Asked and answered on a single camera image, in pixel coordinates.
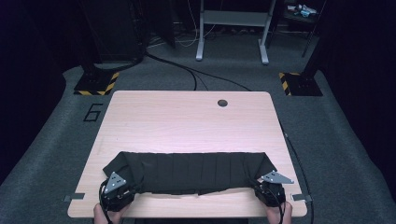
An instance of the hazard tape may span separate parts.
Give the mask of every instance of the hazard tape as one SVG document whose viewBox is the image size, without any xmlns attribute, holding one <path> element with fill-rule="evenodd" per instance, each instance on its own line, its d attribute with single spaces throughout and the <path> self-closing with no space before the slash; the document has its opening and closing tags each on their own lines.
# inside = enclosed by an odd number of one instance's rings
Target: hazard tape
<svg viewBox="0 0 396 224">
<path fill-rule="evenodd" d="M 119 77 L 120 73 L 116 73 L 110 79 L 106 89 L 104 91 L 75 91 L 74 94 L 76 95 L 109 95 L 111 90 L 113 90 L 114 85 L 116 84 L 116 80 Z"/>
<path fill-rule="evenodd" d="M 280 81 L 282 82 L 282 88 L 286 95 L 291 95 L 290 87 L 286 81 L 286 75 L 299 76 L 299 73 L 279 73 Z"/>
</svg>

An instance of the cable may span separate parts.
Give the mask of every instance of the cable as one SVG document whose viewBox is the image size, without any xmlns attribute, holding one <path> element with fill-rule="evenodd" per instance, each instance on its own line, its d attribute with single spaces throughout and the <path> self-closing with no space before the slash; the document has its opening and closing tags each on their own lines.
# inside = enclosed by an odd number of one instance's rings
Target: cable
<svg viewBox="0 0 396 224">
<path fill-rule="evenodd" d="M 203 75 L 208 76 L 208 77 L 213 77 L 213 78 L 217 78 L 217 79 L 220 79 L 220 80 L 228 81 L 228 82 L 231 82 L 231 83 L 233 83 L 233 84 L 235 84 L 235 85 L 237 85 L 237 86 L 239 86 L 239 87 L 241 87 L 241 88 L 243 88 L 243 89 L 245 89 L 245 90 L 247 90 L 247 91 L 251 91 L 248 87 L 243 86 L 243 85 L 241 85 L 241 84 L 239 84 L 239 83 L 237 83 L 237 82 L 234 82 L 234 81 L 232 81 L 232 80 L 230 80 L 230 79 L 227 79 L 227 78 L 224 78 L 224 77 L 216 77 L 216 76 L 210 75 L 210 74 L 208 74 L 208 73 L 201 72 L 201 71 L 199 71 L 199 70 L 196 70 L 196 69 L 187 67 L 187 66 L 185 66 L 185 65 L 181 65 L 181 64 L 178 64 L 178 63 L 173 63 L 173 62 L 167 61 L 167 60 L 165 60 L 165 59 L 161 59 L 161 58 L 158 58 L 158 57 L 156 57 L 156 56 L 154 56 L 154 55 L 151 55 L 151 54 L 149 54 L 148 52 L 145 52 L 145 54 L 146 54 L 146 56 L 150 57 L 151 59 L 157 60 L 157 61 L 159 61 L 159 62 L 162 62 L 162 63 L 169 63 L 169 64 L 172 64 L 173 66 L 176 66 L 176 67 L 179 67 L 179 68 L 183 68 L 183 69 L 186 69 L 186 70 L 190 70 L 190 71 L 194 71 L 194 72 L 203 74 Z"/>
<path fill-rule="evenodd" d="M 192 71 L 189 71 L 194 78 L 194 90 L 197 90 L 197 78 L 195 77 L 195 74 Z"/>
<path fill-rule="evenodd" d="M 107 184 L 107 182 L 108 182 L 108 180 L 105 180 L 105 181 L 100 185 L 100 188 L 99 188 L 99 202 L 100 202 L 100 206 L 102 207 L 103 214 L 105 214 L 105 217 L 106 217 L 106 219 L 107 219 L 108 224 L 113 224 L 113 222 L 110 220 L 110 217 L 109 217 L 108 214 L 107 214 L 107 208 L 105 209 L 105 208 L 103 207 L 103 202 L 102 202 L 103 187 Z"/>
<path fill-rule="evenodd" d="M 222 11 L 222 4 L 223 4 L 224 0 L 221 0 L 221 4 L 220 4 L 220 11 Z M 216 24 L 214 24 L 212 26 L 212 28 L 204 35 L 204 38 L 209 35 L 209 33 L 213 30 L 213 28 L 215 28 Z"/>
<path fill-rule="evenodd" d="M 306 174 L 305 174 L 305 170 L 303 168 L 303 165 L 301 164 L 300 157 L 298 156 L 297 151 L 295 150 L 293 144 L 291 143 L 288 134 L 283 129 L 283 125 L 280 122 L 280 120 L 279 120 L 279 124 L 280 124 L 280 128 L 282 129 L 282 133 L 285 135 L 286 139 L 288 140 L 290 148 L 291 148 L 293 154 L 295 155 L 295 157 L 297 159 L 297 162 L 298 162 L 298 164 L 300 166 L 301 172 L 303 174 L 304 182 L 305 182 L 305 185 L 306 185 L 306 190 L 308 191 L 308 195 L 310 195 L 311 198 L 312 198 L 311 188 L 309 188 L 308 180 L 306 178 Z M 311 200 L 310 204 L 311 204 L 311 224 L 313 224 L 314 223 L 314 200 L 313 199 Z"/>
<path fill-rule="evenodd" d="M 266 190 L 270 191 L 271 194 L 274 196 L 276 203 L 277 203 L 277 207 L 279 208 L 279 213 L 280 213 L 280 220 L 279 220 L 279 224 L 283 223 L 283 216 L 285 216 L 285 211 L 286 211 L 286 204 L 283 207 L 283 212 L 282 212 L 282 205 L 280 204 L 280 202 L 277 200 L 276 195 L 269 189 L 269 188 L 265 188 Z"/>
<path fill-rule="evenodd" d="M 190 0 L 188 0 L 187 3 L 189 4 L 189 10 L 190 10 L 192 22 L 194 23 L 195 38 L 194 38 L 194 39 L 192 40 L 192 42 L 191 42 L 190 44 L 188 44 L 188 45 L 183 45 L 183 44 L 181 44 L 180 41 L 178 41 L 178 43 L 179 43 L 181 46 L 183 46 L 183 47 L 189 47 L 189 46 L 191 46 L 193 43 L 195 43 L 195 41 L 197 40 L 197 36 L 198 36 L 197 25 L 196 25 L 196 22 L 195 22 L 194 17 L 192 16 Z"/>
<path fill-rule="evenodd" d="M 207 91 L 209 91 L 209 89 L 207 88 L 207 86 L 206 86 L 206 84 L 204 83 L 204 81 L 198 76 L 198 75 L 196 75 L 200 80 L 201 80 L 201 83 L 205 86 L 205 89 L 207 90 Z"/>
</svg>

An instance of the white table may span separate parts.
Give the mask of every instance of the white table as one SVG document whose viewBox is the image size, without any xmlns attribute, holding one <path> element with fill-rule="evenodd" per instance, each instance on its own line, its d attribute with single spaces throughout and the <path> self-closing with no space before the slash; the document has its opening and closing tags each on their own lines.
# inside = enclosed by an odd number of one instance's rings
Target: white table
<svg viewBox="0 0 396 224">
<path fill-rule="evenodd" d="M 218 100 L 227 101 L 219 106 Z M 293 216 L 306 214 L 290 154 L 267 92 L 254 91 L 116 91 L 76 188 L 70 217 L 93 217 L 102 169 L 120 151 L 265 152 L 277 170 L 294 180 L 284 185 Z M 264 217 L 253 189 L 228 189 L 198 195 L 136 194 L 125 217 Z"/>
</svg>

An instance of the human hand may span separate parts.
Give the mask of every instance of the human hand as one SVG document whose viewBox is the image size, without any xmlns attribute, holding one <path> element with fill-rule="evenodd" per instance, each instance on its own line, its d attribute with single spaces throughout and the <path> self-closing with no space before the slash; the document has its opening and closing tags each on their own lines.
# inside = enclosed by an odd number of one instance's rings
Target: human hand
<svg viewBox="0 0 396 224">
<path fill-rule="evenodd" d="M 265 212 L 267 213 L 267 219 L 270 224 L 278 224 L 280 222 L 280 210 L 279 207 L 268 207 L 264 203 L 262 203 L 262 206 L 265 209 Z M 293 210 L 293 206 L 289 202 L 284 202 L 280 205 L 282 212 L 284 211 L 283 214 L 283 224 L 291 224 L 291 212 Z"/>
<path fill-rule="evenodd" d="M 127 204 L 119 212 L 107 212 L 107 215 L 113 222 L 113 224 L 120 223 L 122 215 L 125 213 L 126 210 L 128 210 L 129 206 L 130 204 Z M 97 203 L 93 208 L 93 222 L 94 224 L 107 224 L 107 219 L 105 217 L 105 214 L 103 213 L 102 206 L 99 203 Z"/>
</svg>

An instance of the folded black fabric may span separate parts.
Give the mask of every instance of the folded black fabric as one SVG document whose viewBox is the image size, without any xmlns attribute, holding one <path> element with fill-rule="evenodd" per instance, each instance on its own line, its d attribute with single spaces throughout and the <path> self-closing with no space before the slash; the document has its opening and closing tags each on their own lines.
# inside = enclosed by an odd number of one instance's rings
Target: folded black fabric
<svg viewBox="0 0 396 224">
<path fill-rule="evenodd" d="M 116 172 L 136 193 L 206 194 L 251 188 L 249 180 L 276 168 L 265 153 L 120 152 L 103 170 Z"/>
</svg>

